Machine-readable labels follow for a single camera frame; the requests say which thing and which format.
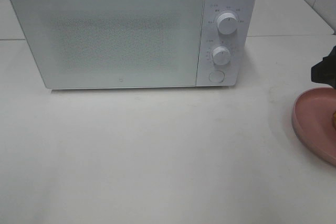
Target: timer knob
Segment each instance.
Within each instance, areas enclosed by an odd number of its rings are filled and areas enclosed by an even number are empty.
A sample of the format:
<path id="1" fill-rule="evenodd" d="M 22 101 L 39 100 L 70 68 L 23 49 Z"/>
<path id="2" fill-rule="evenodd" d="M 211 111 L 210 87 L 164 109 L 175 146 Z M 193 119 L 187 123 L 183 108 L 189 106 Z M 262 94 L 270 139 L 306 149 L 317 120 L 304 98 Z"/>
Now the timer knob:
<path id="1" fill-rule="evenodd" d="M 214 64 L 223 66 L 230 62 L 231 53 L 226 47 L 216 47 L 212 51 L 212 59 L 214 61 Z"/>
<path id="2" fill-rule="evenodd" d="M 231 12 L 224 12 L 217 18 L 217 28 L 221 34 L 227 35 L 237 29 L 237 15 Z"/>

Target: microwave oven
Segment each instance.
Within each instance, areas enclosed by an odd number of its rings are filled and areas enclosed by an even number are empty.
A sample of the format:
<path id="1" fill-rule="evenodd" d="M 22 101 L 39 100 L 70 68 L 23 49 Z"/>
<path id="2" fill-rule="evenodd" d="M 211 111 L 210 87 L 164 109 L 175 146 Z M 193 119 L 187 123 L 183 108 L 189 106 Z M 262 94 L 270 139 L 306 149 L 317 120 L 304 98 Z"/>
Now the microwave oven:
<path id="1" fill-rule="evenodd" d="M 46 88 L 232 86 L 255 0 L 10 0 Z"/>

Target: microwave door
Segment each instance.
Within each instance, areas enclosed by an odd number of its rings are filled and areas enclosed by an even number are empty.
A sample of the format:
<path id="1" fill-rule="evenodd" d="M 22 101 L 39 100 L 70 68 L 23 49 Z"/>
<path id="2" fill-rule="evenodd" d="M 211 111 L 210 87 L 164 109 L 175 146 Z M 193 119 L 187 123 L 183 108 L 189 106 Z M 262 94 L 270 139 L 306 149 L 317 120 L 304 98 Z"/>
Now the microwave door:
<path id="1" fill-rule="evenodd" d="M 195 86 L 203 0 L 11 0 L 46 87 Z"/>

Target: white countertop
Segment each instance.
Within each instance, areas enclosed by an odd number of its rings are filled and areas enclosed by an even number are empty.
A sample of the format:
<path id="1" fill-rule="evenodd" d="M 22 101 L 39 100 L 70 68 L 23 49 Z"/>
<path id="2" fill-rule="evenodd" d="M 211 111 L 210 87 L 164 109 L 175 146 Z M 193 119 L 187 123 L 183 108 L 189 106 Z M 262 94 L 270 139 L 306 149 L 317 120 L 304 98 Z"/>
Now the white countertop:
<path id="1" fill-rule="evenodd" d="M 256 0 L 248 36 L 331 35 L 304 0 Z M 0 0 L 0 40 L 24 39 L 9 0 Z"/>
<path id="2" fill-rule="evenodd" d="M 250 37 L 234 88 L 50 91 L 0 41 L 1 223 L 334 224 L 336 168 L 290 120 L 334 45 Z"/>

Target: pink plate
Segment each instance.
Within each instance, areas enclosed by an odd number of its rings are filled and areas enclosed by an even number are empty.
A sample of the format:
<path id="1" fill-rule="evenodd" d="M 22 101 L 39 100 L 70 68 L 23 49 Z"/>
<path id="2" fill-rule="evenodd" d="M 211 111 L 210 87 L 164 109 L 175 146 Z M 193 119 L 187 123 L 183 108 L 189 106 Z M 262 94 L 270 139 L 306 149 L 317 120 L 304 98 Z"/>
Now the pink plate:
<path id="1" fill-rule="evenodd" d="M 336 166 L 336 90 L 317 88 L 302 93 L 295 101 L 292 124 L 301 142 L 316 155 Z"/>

